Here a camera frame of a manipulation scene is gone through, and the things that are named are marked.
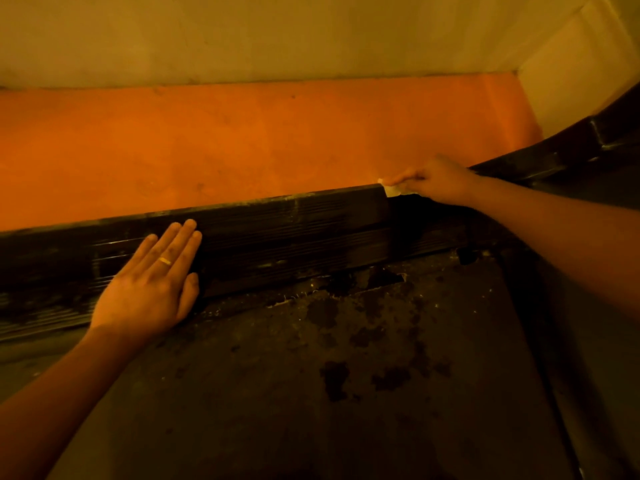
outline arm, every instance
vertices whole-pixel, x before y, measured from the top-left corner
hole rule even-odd
[[[188,220],[160,240],[148,236],[101,295],[80,343],[0,406],[0,479],[44,478],[128,362],[187,316],[198,295],[188,274],[202,240],[195,228]]]
[[[480,177],[441,155],[384,184],[485,213],[574,281],[640,319],[640,212]]]

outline concrete floor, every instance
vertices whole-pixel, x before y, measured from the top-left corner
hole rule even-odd
[[[50,478],[573,478],[493,259],[386,268],[210,304],[130,364]],[[80,334],[0,347],[0,399]]]

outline hand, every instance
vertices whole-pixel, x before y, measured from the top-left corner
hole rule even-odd
[[[420,169],[408,169],[382,184],[398,185],[403,192],[416,192],[436,202],[472,207],[473,194],[482,177],[443,156],[429,157]]]
[[[137,349],[183,320],[199,293],[198,275],[188,274],[202,241],[195,229],[189,219],[160,240],[148,235],[102,293],[88,335],[107,332]]]

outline beige wall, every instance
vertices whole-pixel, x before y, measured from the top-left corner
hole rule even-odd
[[[640,81],[640,54],[609,0],[589,0],[518,73],[545,137]]]
[[[640,47],[640,0],[611,0],[627,26],[629,34]]]
[[[515,70],[586,0],[0,0],[0,86]]]

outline orange wall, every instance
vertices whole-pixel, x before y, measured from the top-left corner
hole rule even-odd
[[[540,138],[512,73],[0,91],[0,230],[370,184]]]

